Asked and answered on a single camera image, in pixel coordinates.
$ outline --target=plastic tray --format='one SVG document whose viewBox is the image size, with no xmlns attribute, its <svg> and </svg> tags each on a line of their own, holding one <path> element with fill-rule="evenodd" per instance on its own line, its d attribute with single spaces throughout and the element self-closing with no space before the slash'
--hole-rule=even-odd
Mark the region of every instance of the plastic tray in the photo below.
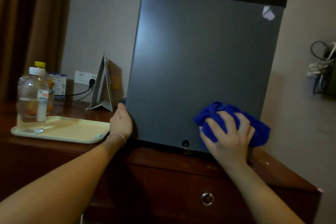
<svg viewBox="0 0 336 224">
<path fill-rule="evenodd" d="M 40 122 L 32 122 L 26 128 L 34 128 L 40 124 Z M 101 121 L 49 116 L 44 123 L 44 127 L 44 131 L 39 134 L 20 132 L 16 127 L 10 131 L 16 136 L 93 144 L 105 138 L 109 132 L 110 124 Z"/>
</svg>

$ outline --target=reddish-brown wooden surface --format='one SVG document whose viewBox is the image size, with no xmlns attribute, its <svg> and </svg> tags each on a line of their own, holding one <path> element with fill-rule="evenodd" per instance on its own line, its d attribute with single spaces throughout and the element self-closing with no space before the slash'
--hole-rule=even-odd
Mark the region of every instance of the reddish-brown wooden surface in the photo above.
<svg viewBox="0 0 336 224">
<path fill-rule="evenodd" d="M 57 101 L 50 115 L 108 121 L 111 112 L 86 111 L 87 103 Z M 11 135 L 14 102 L 0 104 L 0 200 L 96 145 L 38 140 Z M 320 192 L 261 149 L 254 171 L 306 222 L 312 223 Z M 203 192 L 214 194 L 210 207 Z M 85 212 L 114 223 L 253 223 L 235 185 L 214 161 L 127 145 L 111 161 Z"/>
</svg>

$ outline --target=pink bracelet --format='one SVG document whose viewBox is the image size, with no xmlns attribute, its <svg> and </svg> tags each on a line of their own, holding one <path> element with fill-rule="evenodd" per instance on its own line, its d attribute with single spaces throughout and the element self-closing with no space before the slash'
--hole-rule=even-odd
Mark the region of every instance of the pink bracelet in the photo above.
<svg viewBox="0 0 336 224">
<path fill-rule="evenodd" d="M 113 135 L 118 135 L 118 136 L 121 136 L 121 137 L 122 137 L 122 139 L 124 140 L 124 145 L 123 145 L 123 147 L 124 147 L 125 144 L 126 144 L 125 136 L 124 136 L 123 134 L 121 134 L 121 133 L 112 133 L 112 134 L 109 134 L 109 136 L 107 137 L 107 139 L 109 139 L 110 136 L 113 136 Z"/>
</svg>

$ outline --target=brown curtain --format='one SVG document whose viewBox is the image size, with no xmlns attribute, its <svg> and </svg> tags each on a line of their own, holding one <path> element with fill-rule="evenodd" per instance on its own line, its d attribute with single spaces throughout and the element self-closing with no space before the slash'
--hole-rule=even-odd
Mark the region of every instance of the brown curtain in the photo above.
<svg viewBox="0 0 336 224">
<path fill-rule="evenodd" d="M 0 100 L 34 61 L 59 72 L 70 0 L 0 0 Z"/>
</svg>

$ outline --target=microfiber cleaning cloth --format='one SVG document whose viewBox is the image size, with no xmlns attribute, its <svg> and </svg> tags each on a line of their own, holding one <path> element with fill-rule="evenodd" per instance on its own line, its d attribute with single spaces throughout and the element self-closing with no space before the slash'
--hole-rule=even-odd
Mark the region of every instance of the microfiber cleaning cloth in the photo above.
<svg viewBox="0 0 336 224">
<path fill-rule="evenodd" d="M 217 142 L 218 140 L 212 133 L 212 130 L 209 127 L 208 123 L 205 121 L 205 119 L 212 118 L 223 129 L 223 131 L 227 133 L 225 122 L 222 117 L 217 114 L 218 111 L 226 111 L 229 115 L 231 115 L 236 123 L 237 129 L 239 129 L 240 121 L 235 115 L 235 112 L 242 113 L 250 121 L 251 126 L 255 128 L 254 136 L 250 141 L 251 147 L 264 145 L 270 137 L 271 128 L 266 124 L 262 123 L 261 121 L 257 120 L 246 112 L 242 112 L 239 108 L 233 105 L 224 105 L 222 102 L 214 102 L 213 104 L 204 108 L 201 113 L 194 118 L 194 122 L 197 124 L 197 126 L 203 127 L 202 132 L 213 142 Z"/>
</svg>

